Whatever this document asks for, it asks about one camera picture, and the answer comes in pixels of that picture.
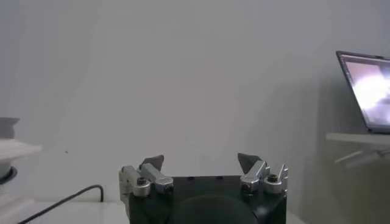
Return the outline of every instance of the laptop screen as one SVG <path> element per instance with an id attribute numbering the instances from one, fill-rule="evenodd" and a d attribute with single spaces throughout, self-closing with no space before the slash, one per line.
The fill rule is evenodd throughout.
<path id="1" fill-rule="evenodd" d="M 338 57 L 367 127 L 390 131 L 390 60 L 346 52 Z"/>

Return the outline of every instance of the white shelf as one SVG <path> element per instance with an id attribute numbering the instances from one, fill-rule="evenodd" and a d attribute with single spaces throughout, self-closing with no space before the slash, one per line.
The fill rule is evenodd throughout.
<path id="1" fill-rule="evenodd" d="M 370 135 L 370 134 L 344 134 L 328 133 L 326 139 L 330 141 L 360 143 L 370 145 L 390 145 L 390 135 Z M 365 147 L 364 149 L 353 152 L 352 154 L 336 159 L 336 164 L 342 164 L 348 169 L 374 163 L 381 159 L 390 159 L 390 149 L 379 147 Z"/>
<path id="2" fill-rule="evenodd" d="M 375 145 L 390 145 L 390 135 L 375 135 L 375 134 L 344 134 L 344 133 L 328 133 L 326 139 L 340 142 L 354 142 L 362 144 Z"/>
<path id="3" fill-rule="evenodd" d="M 0 163 L 8 163 L 14 159 L 42 151 L 38 145 L 29 145 L 16 139 L 0 140 Z"/>

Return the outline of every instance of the black ring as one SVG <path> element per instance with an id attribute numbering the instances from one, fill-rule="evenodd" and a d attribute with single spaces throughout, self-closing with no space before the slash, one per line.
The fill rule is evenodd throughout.
<path id="1" fill-rule="evenodd" d="M 9 173 L 4 178 L 0 179 L 0 185 L 5 184 L 10 180 L 14 179 L 17 174 L 18 174 L 18 170 L 12 166 Z"/>

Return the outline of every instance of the white stand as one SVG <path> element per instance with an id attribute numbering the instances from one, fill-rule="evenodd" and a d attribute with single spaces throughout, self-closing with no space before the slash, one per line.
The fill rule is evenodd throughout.
<path id="1" fill-rule="evenodd" d="M 28 145 L 15 139 L 0 140 L 0 163 L 11 163 L 14 159 L 41 151 L 40 146 Z M 23 209 L 34 203 L 31 198 L 7 192 L 7 183 L 0 185 L 0 223 L 10 223 L 9 220 Z"/>
<path id="2" fill-rule="evenodd" d="M 335 160 L 336 164 L 342 164 L 346 168 L 353 168 L 378 161 L 379 159 L 390 158 L 390 148 L 385 147 L 390 145 L 390 135 L 328 133 L 326 139 L 330 141 L 376 145 L 378 147 L 378 149 L 368 147 Z"/>

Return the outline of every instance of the white wall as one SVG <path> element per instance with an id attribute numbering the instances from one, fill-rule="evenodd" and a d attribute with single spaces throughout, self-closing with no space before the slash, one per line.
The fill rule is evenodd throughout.
<path id="1" fill-rule="evenodd" d="M 390 54 L 388 3 L 11 2 L 2 31 L 19 29 L 0 55 L 16 66 L 0 68 L 0 112 L 44 147 L 17 162 L 15 189 L 58 200 L 100 183 L 114 201 L 117 170 L 144 157 L 164 154 L 168 175 L 234 175 L 246 152 L 288 164 L 288 207 L 303 219 L 373 221 L 357 197 L 367 171 L 332 166 L 341 153 L 324 134 L 361 128 L 335 51 Z"/>

